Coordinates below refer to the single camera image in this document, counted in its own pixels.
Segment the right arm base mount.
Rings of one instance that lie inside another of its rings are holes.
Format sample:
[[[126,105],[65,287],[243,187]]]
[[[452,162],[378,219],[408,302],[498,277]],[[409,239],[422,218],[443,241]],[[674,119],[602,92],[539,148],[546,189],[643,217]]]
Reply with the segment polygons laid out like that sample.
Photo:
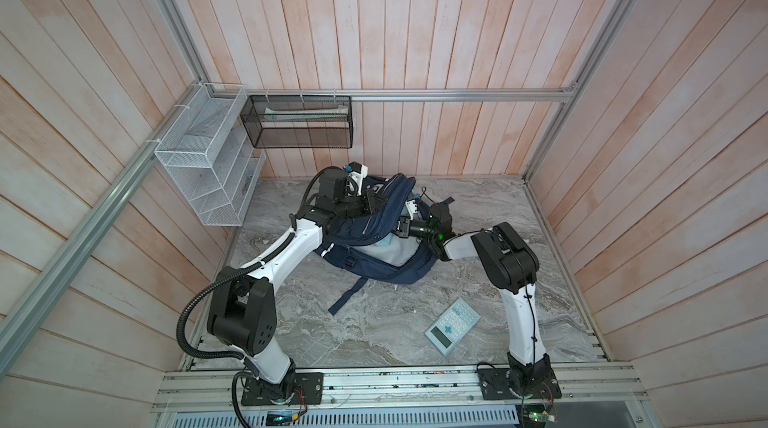
[[[523,365],[508,355],[508,368],[479,362],[475,368],[484,400],[534,398],[560,399],[562,391],[548,354],[534,364]]]

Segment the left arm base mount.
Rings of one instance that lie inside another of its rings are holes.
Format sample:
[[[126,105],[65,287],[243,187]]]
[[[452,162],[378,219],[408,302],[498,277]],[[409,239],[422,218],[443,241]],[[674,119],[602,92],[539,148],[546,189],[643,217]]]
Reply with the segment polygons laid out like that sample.
[[[319,405],[324,374],[319,371],[289,372],[279,384],[271,384],[246,374],[241,403],[246,406]]]

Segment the navy blue student backpack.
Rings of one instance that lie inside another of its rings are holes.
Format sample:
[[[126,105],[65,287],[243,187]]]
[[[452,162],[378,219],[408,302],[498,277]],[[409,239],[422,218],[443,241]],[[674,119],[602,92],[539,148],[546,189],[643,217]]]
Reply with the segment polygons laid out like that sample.
[[[389,179],[375,176],[365,178],[364,185],[367,188],[374,188],[377,193],[388,198],[386,206],[371,216],[345,221],[335,235],[325,239],[315,250],[330,265],[359,277],[355,285],[328,309],[330,314],[337,314],[369,280],[411,285],[422,279],[439,261],[427,244],[415,237],[402,239],[395,235],[399,241],[397,250],[375,247],[388,234],[393,234],[400,216],[408,215],[406,201],[417,198],[423,202],[423,220],[427,218],[431,205],[445,203],[449,208],[454,202],[449,197],[441,202],[432,200],[425,203],[424,192],[413,192],[415,184],[413,177],[403,174]]]

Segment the light blue pencil pouch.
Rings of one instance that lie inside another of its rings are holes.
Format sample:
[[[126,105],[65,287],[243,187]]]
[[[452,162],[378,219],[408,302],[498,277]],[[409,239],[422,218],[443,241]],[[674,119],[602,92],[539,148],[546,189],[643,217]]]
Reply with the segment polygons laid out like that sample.
[[[385,238],[375,244],[375,247],[381,250],[397,250],[398,246],[398,238],[393,234],[388,234]]]

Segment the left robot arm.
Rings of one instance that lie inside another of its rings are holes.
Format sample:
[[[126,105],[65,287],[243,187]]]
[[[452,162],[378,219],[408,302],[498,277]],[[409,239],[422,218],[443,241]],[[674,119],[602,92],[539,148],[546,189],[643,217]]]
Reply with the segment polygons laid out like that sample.
[[[348,220],[375,215],[387,203],[382,188],[339,169],[321,174],[319,191],[302,201],[290,227],[266,252],[214,282],[207,331],[259,379],[283,382],[292,360],[275,339],[276,294],[288,275]]]

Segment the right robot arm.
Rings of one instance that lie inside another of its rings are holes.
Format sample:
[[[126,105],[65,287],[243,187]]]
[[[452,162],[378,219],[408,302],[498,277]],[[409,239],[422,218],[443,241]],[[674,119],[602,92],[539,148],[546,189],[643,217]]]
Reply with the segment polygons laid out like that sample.
[[[540,335],[535,308],[539,260],[530,246],[506,222],[464,234],[452,230],[445,203],[429,207],[425,220],[399,217],[393,234],[415,237],[441,261],[477,258],[490,283],[502,297],[509,329],[508,383],[523,397],[525,391],[551,374],[551,364]]]

